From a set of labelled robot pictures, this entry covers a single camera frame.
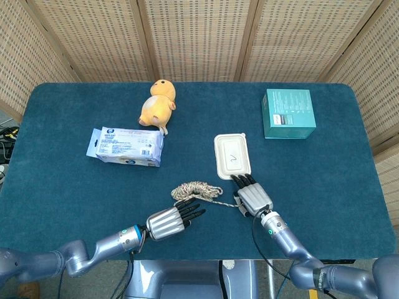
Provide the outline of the blue-grey robot torso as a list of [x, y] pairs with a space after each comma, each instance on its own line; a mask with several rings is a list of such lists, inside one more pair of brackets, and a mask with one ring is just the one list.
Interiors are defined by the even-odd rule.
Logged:
[[258, 299], [254, 260], [139, 260], [123, 299]]

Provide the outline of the brown round floor object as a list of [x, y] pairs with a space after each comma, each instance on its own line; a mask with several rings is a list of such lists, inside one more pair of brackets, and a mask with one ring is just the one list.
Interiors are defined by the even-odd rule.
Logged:
[[21, 283], [17, 288], [18, 299], [40, 299], [39, 282]]

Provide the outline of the white lidded food container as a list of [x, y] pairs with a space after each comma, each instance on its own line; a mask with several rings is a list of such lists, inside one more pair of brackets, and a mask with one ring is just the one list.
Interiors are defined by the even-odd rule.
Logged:
[[244, 133], [221, 134], [214, 137], [218, 176], [230, 180], [231, 175], [251, 174], [251, 165]]

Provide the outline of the dark blue table cloth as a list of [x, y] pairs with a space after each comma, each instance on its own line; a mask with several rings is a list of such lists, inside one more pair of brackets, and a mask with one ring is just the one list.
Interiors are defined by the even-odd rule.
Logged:
[[[219, 178], [214, 137], [246, 135], [253, 178], [306, 249], [319, 259], [370, 259], [396, 249], [353, 90], [335, 83], [176, 83], [159, 167], [86, 155], [94, 128], [139, 128], [150, 83], [43, 83], [31, 93], [0, 191], [0, 247], [47, 252], [96, 241], [173, 204], [188, 181], [219, 186], [218, 204], [183, 232], [148, 240], [141, 259], [279, 259], [250, 217], [231, 207], [236, 184]], [[317, 128], [304, 140], [265, 139], [268, 88], [309, 90]]]

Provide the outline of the yellow plush chick toy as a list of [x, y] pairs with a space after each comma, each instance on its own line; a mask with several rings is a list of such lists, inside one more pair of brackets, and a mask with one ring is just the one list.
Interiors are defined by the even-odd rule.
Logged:
[[163, 135], [167, 135], [166, 125], [176, 109], [175, 87], [170, 81], [159, 79], [151, 86], [150, 94], [142, 106], [138, 122], [142, 126], [156, 126]]

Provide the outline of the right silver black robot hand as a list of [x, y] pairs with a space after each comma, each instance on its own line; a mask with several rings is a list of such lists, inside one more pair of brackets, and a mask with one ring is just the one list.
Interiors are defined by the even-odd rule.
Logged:
[[232, 174], [230, 177], [238, 185], [238, 190], [233, 193], [233, 198], [239, 205], [243, 216], [259, 217], [259, 211], [273, 209], [271, 198], [250, 174], [239, 174], [237, 176]]

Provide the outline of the woven wooden folding screen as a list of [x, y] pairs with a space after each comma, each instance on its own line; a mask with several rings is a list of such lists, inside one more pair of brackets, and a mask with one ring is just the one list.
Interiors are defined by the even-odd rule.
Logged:
[[0, 114], [44, 82], [333, 82], [399, 227], [399, 0], [0, 0]]

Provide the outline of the teal cardboard box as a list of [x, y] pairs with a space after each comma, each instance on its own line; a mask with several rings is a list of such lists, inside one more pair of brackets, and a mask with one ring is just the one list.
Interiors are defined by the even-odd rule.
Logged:
[[261, 107], [266, 139], [306, 139], [317, 128], [309, 90], [268, 88]]

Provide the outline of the power strip with plugs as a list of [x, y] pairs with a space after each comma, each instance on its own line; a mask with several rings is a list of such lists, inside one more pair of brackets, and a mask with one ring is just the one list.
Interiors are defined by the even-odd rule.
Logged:
[[19, 126], [0, 125], [0, 164], [9, 164], [19, 133]]

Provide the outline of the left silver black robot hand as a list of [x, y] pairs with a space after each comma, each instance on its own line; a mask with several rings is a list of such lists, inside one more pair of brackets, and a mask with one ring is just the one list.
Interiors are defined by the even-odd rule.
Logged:
[[193, 219], [203, 215], [206, 210], [199, 209], [194, 198], [179, 201], [173, 207], [151, 215], [145, 224], [146, 233], [154, 241], [160, 241], [183, 232]]

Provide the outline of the light blue wet wipes pack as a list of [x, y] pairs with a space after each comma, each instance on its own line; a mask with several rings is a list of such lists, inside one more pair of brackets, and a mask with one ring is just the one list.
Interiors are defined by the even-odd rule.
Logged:
[[95, 128], [86, 155], [104, 163], [159, 167], [163, 139], [160, 131]]

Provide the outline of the metal table leg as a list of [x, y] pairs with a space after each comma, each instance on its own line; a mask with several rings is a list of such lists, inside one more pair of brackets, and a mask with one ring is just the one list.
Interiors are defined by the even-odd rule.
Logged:
[[269, 298], [275, 299], [275, 287], [274, 287], [274, 269], [273, 269], [273, 261], [267, 259], [267, 275], [268, 275], [268, 286], [269, 286]]

